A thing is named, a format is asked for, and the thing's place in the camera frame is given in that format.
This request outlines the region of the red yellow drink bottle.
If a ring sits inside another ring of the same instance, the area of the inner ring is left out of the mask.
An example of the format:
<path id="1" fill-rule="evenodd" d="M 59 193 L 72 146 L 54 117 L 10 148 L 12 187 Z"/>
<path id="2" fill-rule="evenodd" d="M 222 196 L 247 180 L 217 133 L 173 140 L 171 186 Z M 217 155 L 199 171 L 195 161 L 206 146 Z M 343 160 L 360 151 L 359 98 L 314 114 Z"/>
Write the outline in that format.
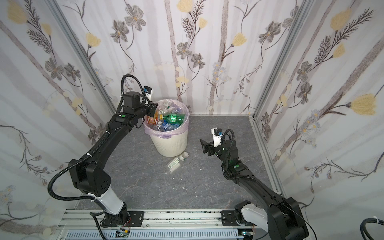
<path id="1" fill-rule="evenodd" d="M 156 111 L 153 117 L 148 117 L 147 123 L 149 125 L 157 125 L 158 121 L 160 120 L 160 115 L 163 115 L 163 114 L 164 112 L 162 110 Z"/>

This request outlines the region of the blue label water bottle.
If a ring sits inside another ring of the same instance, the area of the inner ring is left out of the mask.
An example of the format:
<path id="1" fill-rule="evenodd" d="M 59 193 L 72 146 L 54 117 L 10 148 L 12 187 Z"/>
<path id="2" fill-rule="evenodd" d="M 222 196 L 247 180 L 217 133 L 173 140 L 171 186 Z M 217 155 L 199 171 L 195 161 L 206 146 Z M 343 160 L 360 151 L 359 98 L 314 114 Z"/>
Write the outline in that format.
<path id="1" fill-rule="evenodd" d="M 155 125 L 153 126 L 153 130 L 157 132 L 164 132 L 165 128 L 162 125 Z"/>

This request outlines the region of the white green label bottle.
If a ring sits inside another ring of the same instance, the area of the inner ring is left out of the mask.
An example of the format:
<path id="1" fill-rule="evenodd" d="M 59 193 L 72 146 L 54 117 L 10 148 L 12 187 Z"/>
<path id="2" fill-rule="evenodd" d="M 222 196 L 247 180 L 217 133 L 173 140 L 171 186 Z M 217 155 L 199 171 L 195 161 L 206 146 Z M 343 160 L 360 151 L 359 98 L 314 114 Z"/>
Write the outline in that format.
<path id="1" fill-rule="evenodd" d="M 187 152 L 183 152 L 180 156 L 173 158 L 167 164 L 167 170 L 170 171 L 171 173 L 175 172 L 181 166 L 181 162 L 183 162 L 188 157 L 189 157 L 189 154 Z"/>

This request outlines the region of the clear bottle green cap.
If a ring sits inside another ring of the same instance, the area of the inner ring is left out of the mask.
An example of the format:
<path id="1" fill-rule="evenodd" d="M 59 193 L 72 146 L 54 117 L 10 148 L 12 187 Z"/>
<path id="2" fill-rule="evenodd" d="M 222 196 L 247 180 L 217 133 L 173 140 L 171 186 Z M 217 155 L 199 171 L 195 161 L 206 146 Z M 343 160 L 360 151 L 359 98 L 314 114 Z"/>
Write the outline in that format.
<path id="1" fill-rule="evenodd" d="M 176 108 L 177 108 L 177 105 L 173 101 L 165 101 L 163 104 L 163 109 L 166 112 L 172 112 Z"/>

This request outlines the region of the blue label bottle white cap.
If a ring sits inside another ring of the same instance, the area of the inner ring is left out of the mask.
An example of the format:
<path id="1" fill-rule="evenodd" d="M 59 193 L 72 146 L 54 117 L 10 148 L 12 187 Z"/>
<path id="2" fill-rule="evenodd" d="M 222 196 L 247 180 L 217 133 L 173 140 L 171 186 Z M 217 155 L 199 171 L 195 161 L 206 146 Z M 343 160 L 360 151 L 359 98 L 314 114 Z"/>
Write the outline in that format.
<path id="1" fill-rule="evenodd" d="M 163 122 L 162 127 L 164 128 L 165 132 L 173 131 L 177 129 L 180 126 L 180 124 L 170 124 L 168 122 Z"/>

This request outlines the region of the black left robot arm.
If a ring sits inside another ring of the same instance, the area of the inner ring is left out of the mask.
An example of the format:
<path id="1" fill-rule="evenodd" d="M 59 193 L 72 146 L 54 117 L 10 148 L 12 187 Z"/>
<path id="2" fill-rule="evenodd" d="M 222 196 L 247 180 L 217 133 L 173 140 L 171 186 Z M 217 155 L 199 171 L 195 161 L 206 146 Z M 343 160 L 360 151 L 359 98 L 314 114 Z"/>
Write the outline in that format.
<path id="1" fill-rule="evenodd" d="M 155 115 L 157 103 L 150 100 L 152 88 L 139 85 L 139 92 L 124 92 L 127 78 L 139 83 L 139 80 L 126 74 L 121 80 L 121 100 L 117 111 L 106 124 L 106 130 L 92 148 L 79 159 L 73 159 L 68 166 L 57 173 L 48 183 L 49 195 L 59 201 L 90 200 L 95 202 L 104 215 L 97 227 L 125 227 L 132 217 L 124 203 L 111 187 L 112 179 L 104 171 L 105 165 L 120 141 L 133 129 L 139 129 L 146 117 Z M 54 183 L 65 173 L 70 173 L 76 189 L 83 193 L 79 197 L 63 197 L 53 190 Z"/>

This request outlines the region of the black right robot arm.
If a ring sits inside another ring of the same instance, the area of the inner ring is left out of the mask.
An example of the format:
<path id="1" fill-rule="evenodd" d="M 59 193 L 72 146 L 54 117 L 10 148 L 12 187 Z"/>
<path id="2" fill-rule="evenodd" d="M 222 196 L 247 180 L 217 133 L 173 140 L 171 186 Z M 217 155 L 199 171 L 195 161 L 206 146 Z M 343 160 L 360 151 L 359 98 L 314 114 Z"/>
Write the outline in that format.
<path id="1" fill-rule="evenodd" d="M 308 225 L 299 203 L 293 198 L 284 198 L 256 178 L 239 159 L 234 131 L 213 128 L 211 133 L 212 142 L 200 141 L 203 152 L 220 159 L 224 178 L 239 185 L 256 199 L 256 203 L 244 201 L 236 206 L 238 223 L 252 223 L 267 232 L 272 240 L 307 238 Z"/>

